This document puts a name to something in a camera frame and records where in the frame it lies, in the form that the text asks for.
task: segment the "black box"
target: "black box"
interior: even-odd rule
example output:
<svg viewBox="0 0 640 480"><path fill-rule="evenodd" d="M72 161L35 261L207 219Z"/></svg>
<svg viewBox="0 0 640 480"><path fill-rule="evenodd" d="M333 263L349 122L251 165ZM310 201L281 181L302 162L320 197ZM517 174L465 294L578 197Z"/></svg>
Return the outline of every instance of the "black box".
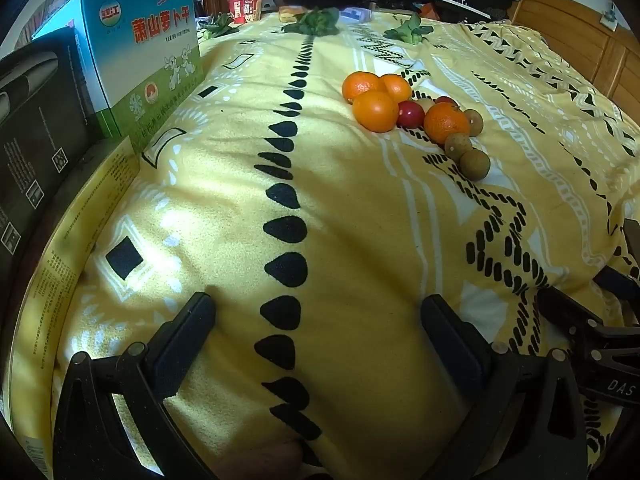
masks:
<svg viewBox="0 0 640 480"><path fill-rule="evenodd" d="M0 60L0 320L24 247L62 181L102 136L72 28Z"/></svg>

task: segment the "bed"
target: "bed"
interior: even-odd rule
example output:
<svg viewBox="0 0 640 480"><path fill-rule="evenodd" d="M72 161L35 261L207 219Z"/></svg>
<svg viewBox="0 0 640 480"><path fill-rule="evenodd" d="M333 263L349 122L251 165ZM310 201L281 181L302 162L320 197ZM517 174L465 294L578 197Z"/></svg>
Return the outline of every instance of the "bed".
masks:
<svg viewBox="0 0 640 480"><path fill-rule="evenodd" d="M640 121L640 43L631 31L600 23L572 0L521 0L511 19L539 31L549 47L636 122Z"/></svg>
<svg viewBox="0 0 640 480"><path fill-rule="evenodd" d="M525 354L566 346L539 287L624 323L592 278L604 265L639 275L622 229L638 206L638 125L529 28L382 36L405 18L309 38L270 14L200 45L205 81L143 153L74 294L53 414L75 352L146 341L204 291L216 327L166 406L207 465L302 438L300 478L408 480L468 410L419 325L424 297ZM469 182L419 129L359 127L340 95L356 70L477 109L490 174ZM620 410L584 409L593 465Z"/></svg>

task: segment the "yellow box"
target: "yellow box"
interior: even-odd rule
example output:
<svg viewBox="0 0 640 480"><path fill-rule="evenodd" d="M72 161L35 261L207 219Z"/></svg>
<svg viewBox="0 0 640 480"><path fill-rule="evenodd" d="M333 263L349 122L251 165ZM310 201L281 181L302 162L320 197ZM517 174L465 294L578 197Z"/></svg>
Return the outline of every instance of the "yellow box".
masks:
<svg viewBox="0 0 640 480"><path fill-rule="evenodd" d="M30 240L12 291L10 304L19 308L2 384L4 415L21 446L49 478L51 383L66 311L100 232L139 170L140 160L128 137L89 149ZM40 254L30 269L30 256L34 262ZM29 280L26 287L20 284L21 275L24 282Z"/></svg>

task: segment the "green leafy vegetable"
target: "green leafy vegetable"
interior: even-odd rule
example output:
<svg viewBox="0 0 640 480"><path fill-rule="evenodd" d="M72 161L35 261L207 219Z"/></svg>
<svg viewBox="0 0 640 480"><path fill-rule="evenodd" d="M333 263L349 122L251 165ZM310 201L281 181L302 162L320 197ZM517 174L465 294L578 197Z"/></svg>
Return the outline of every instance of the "green leafy vegetable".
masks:
<svg viewBox="0 0 640 480"><path fill-rule="evenodd" d="M228 12L225 14L220 12L213 23L204 25L204 39L210 40L211 38L220 38L221 36L237 32L237 27L234 28L229 25L233 20L233 16Z"/></svg>
<svg viewBox="0 0 640 480"><path fill-rule="evenodd" d="M424 35L431 34L433 27L431 25L421 26L422 20L420 16L413 13L408 20L402 22L402 25L396 28L390 28L385 31L385 38L390 40L398 40L404 43L418 44L424 38Z"/></svg>
<svg viewBox="0 0 640 480"><path fill-rule="evenodd" d="M335 26L340 18L340 10L323 9L312 10L296 16L296 23L289 23L282 27L284 32L296 32L307 36L334 36L340 33Z"/></svg>

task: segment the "wooden bed frame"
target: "wooden bed frame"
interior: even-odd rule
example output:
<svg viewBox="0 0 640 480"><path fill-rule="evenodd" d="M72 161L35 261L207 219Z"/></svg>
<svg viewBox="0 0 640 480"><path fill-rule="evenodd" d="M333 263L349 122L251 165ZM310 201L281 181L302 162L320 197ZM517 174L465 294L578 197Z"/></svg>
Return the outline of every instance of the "wooden bed frame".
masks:
<svg viewBox="0 0 640 480"><path fill-rule="evenodd" d="M510 10L515 25L533 28L549 47L640 124L640 43L622 26L573 0L521 0Z"/></svg>

